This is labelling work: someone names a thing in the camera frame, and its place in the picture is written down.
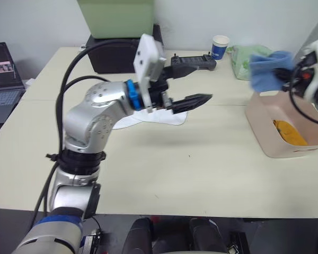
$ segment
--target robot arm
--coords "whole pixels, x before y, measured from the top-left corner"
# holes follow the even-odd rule
[[[318,104],[318,40],[306,46],[303,51],[304,56],[295,70],[275,69],[275,75],[286,83],[284,91],[290,90],[289,85],[292,82],[292,92],[295,95]]]
[[[192,110],[212,97],[197,94],[174,102],[167,95],[166,80],[186,76],[196,68],[164,67],[165,61],[161,44],[144,34],[134,60],[138,83],[98,83],[68,112],[64,120],[65,148],[57,160],[49,200],[50,215],[29,231],[14,254],[78,253],[81,221],[95,214],[100,162],[106,158],[103,150],[116,122],[134,110],[165,108],[174,114]]]

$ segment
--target green plastic bag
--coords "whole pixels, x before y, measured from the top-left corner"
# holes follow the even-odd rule
[[[269,56],[273,53],[267,47],[262,45],[255,46],[232,46],[226,49],[226,52],[231,55],[231,64],[234,75],[237,79],[250,79],[250,55]]]

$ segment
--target red button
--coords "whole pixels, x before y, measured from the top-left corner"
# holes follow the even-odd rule
[[[308,72],[304,72],[304,73],[302,74],[302,76],[303,76],[304,79],[309,79],[309,78],[311,78],[311,74],[308,73]]]

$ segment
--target green container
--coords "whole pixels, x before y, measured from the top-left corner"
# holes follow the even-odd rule
[[[78,0],[96,39],[138,38],[153,32],[154,0]]]

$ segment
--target yellow cloth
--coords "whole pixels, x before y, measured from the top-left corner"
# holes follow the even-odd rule
[[[289,144],[293,144],[294,146],[308,145],[300,133],[288,122],[274,120],[273,123],[275,124],[275,127],[277,128],[281,137]]]

